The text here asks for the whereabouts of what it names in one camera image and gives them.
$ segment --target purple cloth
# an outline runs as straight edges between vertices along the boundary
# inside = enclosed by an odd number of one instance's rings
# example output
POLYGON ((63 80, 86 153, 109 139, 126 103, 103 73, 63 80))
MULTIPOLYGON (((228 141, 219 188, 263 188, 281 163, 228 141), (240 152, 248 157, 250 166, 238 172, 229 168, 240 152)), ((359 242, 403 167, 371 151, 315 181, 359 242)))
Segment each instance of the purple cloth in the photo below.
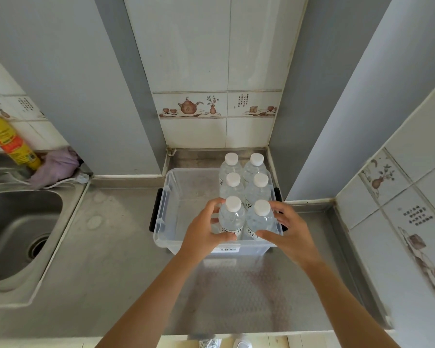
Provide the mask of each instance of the purple cloth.
POLYGON ((43 165, 30 178, 30 185, 39 189, 54 184, 71 177, 78 167, 77 154, 68 146, 50 151, 45 157, 43 165))

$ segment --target clear plastic storage box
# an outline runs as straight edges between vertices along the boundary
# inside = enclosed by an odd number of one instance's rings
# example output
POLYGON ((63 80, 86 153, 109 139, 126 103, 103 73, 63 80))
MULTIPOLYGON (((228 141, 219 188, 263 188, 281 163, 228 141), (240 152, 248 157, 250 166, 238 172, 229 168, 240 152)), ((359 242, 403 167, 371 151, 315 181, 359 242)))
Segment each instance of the clear plastic storage box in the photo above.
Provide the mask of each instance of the clear plastic storage box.
MULTIPOLYGON (((272 185, 271 199, 276 195, 272 185)), ((152 215, 151 230, 154 225, 153 239, 157 246, 168 248, 176 254, 190 222, 204 208, 208 200, 219 196, 219 168, 175 168, 166 175, 166 181, 159 205, 155 205, 152 215)), ((218 233, 218 225, 212 225, 218 233)), ((282 234, 282 226, 276 222, 274 232, 282 234)), ((222 243, 216 247, 211 256, 225 255, 262 255, 274 244, 266 240, 237 240, 222 243)))

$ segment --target yellow spray can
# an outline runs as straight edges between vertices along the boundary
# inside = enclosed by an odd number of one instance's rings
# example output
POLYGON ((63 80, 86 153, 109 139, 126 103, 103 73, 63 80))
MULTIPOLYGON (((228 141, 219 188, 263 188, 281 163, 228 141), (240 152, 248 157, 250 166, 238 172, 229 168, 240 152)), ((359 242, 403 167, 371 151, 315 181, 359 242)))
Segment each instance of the yellow spray can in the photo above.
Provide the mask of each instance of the yellow spray can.
POLYGON ((36 170, 42 164, 35 152, 32 151, 16 130, 3 118, 0 118, 0 147, 18 165, 28 165, 33 170, 36 170))

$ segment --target gray wall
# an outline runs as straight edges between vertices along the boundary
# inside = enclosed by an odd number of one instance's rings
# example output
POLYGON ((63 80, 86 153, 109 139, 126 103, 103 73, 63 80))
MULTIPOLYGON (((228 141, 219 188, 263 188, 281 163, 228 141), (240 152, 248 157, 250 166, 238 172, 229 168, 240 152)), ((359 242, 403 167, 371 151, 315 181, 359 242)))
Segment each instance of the gray wall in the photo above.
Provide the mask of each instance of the gray wall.
POLYGON ((143 69, 137 42, 124 0, 95 0, 111 46, 128 85, 146 136, 161 167, 166 156, 166 141, 143 69))
POLYGON ((435 0, 392 0, 288 199, 334 197, 434 87, 435 0))
POLYGON ((161 173, 94 0, 0 0, 0 62, 96 174, 161 173))
POLYGON ((269 147, 287 195, 391 0, 309 0, 269 147))

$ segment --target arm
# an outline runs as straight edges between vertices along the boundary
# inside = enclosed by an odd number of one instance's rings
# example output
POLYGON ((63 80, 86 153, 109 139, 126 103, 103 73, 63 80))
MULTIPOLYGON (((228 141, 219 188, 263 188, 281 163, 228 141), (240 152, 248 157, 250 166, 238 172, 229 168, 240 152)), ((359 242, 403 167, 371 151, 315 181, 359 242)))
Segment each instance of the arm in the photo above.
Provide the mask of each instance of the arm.
POLYGON ((337 278, 319 254, 306 222, 287 204, 270 201, 277 220, 288 228, 284 236, 258 231, 256 234, 278 246, 308 275, 342 348, 399 348, 337 278))
POLYGON ((163 333, 174 303, 191 271, 217 245, 236 240, 233 233, 211 233, 211 215, 224 203, 210 200, 191 222, 179 252, 166 265, 139 299, 124 313, 96 346, 97 348, 155 348, 163 333))

